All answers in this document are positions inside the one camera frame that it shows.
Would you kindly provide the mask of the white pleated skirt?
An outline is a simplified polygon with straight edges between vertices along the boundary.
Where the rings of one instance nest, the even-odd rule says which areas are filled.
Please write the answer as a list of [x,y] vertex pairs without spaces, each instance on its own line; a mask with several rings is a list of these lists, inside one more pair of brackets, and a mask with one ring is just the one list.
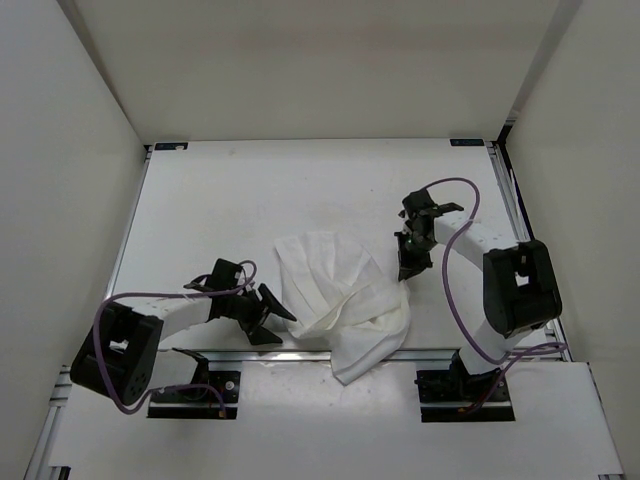
[[331,231],[274,242],[284,306],[298,341],[319,341],[330,352],[334,378],[359,379],[397,351],[409,331],[409,289],[383,272],[353,237]]

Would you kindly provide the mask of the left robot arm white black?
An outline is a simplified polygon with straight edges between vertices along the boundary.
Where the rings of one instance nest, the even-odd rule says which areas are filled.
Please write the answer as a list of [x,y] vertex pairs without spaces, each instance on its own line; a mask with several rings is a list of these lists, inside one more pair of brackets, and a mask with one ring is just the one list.
[[266,319],[297,318],[264,284],[253,288],[247,281],[218,291],[195,283],[188,287],[191,293],[126,292],[106,299],[72,362],[71,381],[109,398],[126,415],[166,392],[180,392],[188,400],[211,395],[225,409],[207,372],[196,366],[182,368],[174,385],[153,375],[160,343],[194,325],[228,318],[238,322],[252,345],[280,344],[282,339],[264,326]]

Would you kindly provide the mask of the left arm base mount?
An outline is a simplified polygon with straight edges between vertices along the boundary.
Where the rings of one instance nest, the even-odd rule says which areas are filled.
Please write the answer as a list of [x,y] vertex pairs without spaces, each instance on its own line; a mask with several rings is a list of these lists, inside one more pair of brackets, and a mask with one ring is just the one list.
[[147,417],[172,420],[235,420],[241,370],[219,366],[203,354],[174,348],[156,359]]

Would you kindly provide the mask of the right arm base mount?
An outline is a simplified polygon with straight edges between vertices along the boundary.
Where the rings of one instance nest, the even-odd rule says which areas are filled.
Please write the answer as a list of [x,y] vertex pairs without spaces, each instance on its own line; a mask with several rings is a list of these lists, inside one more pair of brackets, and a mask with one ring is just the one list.
[[515,413],[500,367],[470,374],[458,353],[447,369],[421,369],[414,381],[422,423],[514,422]]

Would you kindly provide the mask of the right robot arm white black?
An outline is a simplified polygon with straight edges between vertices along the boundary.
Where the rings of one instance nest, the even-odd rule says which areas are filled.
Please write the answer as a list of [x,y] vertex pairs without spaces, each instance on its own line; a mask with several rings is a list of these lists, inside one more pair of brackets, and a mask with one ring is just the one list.
[[[557,318],[562,311],[547,246],[538,240],[519,242],[468,218],[461,211],[403,213],[398,242],[400,281],[433,266],[431,251],[444,247],[441,276],[451,314],[466,340],[455,361],[461,365],[449,375],[449,387],[460,399],[470,400],[486,384],[514,347],[532,331]],[[449,260],[455,252],[482,273],[484,320],[469,331],[455,304],[449,279]]]

